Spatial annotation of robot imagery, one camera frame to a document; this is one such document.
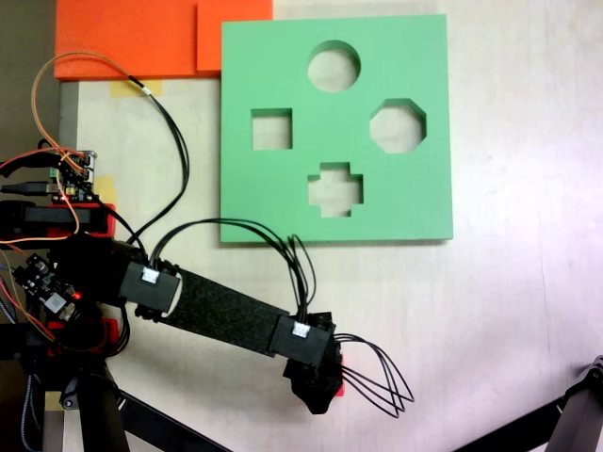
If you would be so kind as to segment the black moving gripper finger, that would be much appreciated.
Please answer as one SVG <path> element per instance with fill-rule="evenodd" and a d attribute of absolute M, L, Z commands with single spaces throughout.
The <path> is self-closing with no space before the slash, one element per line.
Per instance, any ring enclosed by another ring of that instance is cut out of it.
<path fill-rule="evenodd" d="M 313 415 L 325 414 L 344 385 L 341 376 L 312 379 L 297 375 L 289 380 L 293 395 Z"/>

